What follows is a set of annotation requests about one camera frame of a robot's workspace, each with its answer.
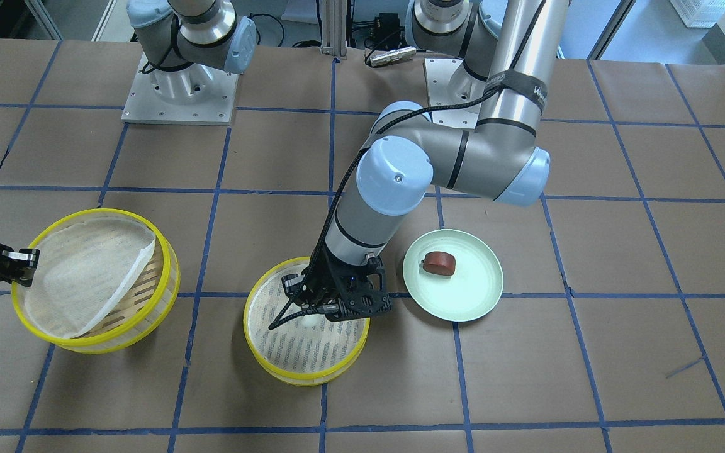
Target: metal mounting plate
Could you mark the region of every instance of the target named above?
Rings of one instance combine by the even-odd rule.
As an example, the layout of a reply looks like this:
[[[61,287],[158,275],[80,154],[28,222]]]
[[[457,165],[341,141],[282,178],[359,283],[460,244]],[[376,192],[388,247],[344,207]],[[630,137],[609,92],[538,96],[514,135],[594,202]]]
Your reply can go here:
[[[426,58],[424,60],[430,106],[449,106],[465,101],[452,98],[449,94],[449,80],[461,62],[463,60],[459,58]],[[474,112],[468,109],[432,112],[432,122],[458,129],[473,129],[477,124],[478,112],[480,112],[479,108]]]
[[[138,68],[147,63],[142,55]],[[199,103],[172,104],[155,93],[150,74],[138,70],[130,86],[130,93],[121,112],[125,123],[139,124],[195,124],[201,126],[230,126],[237,94],[238,74],[213,71],[214,83],[208,97]]]

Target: light blue joint cap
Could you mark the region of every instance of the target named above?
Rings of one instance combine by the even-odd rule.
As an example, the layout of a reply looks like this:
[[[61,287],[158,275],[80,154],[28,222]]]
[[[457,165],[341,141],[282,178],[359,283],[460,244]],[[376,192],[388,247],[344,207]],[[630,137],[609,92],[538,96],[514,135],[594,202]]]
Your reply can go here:
[[[127,17],[132,28],[145,28],[170,15],[172,6],[167,0],[129,0]]]
[[[362,155],[356,181],[371,209],[382,215],[406,215],[424,198],[432,182],[432,165],[417,144],[388,135]]]
[[[225,72],[243,74],[248,69],[256,49],[256,24],[243,16],[231,36],[228,55],[225,56]]]
[[[415,43],[415,38],[412,35],[412,16],[414,7],[415,0],[410,0],[408,2],[408,12],[406,12],[405,14],[405,41],[407,41],[408,46],[419,48],[418,44]]]
[[[499,39],[503,31],[503,20],[508,7],[507,0],[483,0],[480,3],[480,17],[486,24],[486,30],[495,38]]]
[[[414,112],[414,111],[420,111],[420,109],[423,109],[419,103],[414,103],[413,101],[395,101],[395,103],[392,103],[390,106],[385,107],[385,109],[382,111],[381,114],[379,114],[379,118],[374,121],[374,126],[371,127],[371,134],[374,133],[379,127],[378,123],[382,118],[385,118],[386,116],[390,115],[393,112],[398,111],[404,111],[405,113],[408,112]],[[432,117],[429,116],[429,113],[423,114],[425,118],[427,118],[427,121],[432,121]]]
[[[549,175],[550,155],[547,151],[536,147],[522,171],[495,201],[514,206],[531,206],[539,199]]]

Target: light green plate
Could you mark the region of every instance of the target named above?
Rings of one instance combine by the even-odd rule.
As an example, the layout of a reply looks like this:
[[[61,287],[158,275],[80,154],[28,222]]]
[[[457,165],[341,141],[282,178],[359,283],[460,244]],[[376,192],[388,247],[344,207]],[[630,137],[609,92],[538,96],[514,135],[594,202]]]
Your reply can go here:
[[[429,252],[455,257],[455,273],[421,269]],[[403,264],[405,284],[421,308],[447,321],[472,321],[491,311],[503,294],[503,269],[489,246],[460,230],[434,230],[410,246]]]

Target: white crate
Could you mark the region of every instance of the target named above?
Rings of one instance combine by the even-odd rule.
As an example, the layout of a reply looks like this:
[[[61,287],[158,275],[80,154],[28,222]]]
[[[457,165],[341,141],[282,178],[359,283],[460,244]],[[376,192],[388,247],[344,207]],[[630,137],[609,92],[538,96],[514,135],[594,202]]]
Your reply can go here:
[[[725,13],[725,0],[670,0],[688,28],[712,28]]]

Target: food item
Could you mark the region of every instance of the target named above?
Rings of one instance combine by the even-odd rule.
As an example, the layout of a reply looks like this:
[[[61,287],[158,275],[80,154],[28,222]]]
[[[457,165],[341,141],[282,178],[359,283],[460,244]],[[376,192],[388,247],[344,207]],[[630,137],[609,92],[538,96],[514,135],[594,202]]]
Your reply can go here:
[[[421,261],[421,269],[435,275],[451,276],[455,273],[455,257],[446,252],[429,252]]]

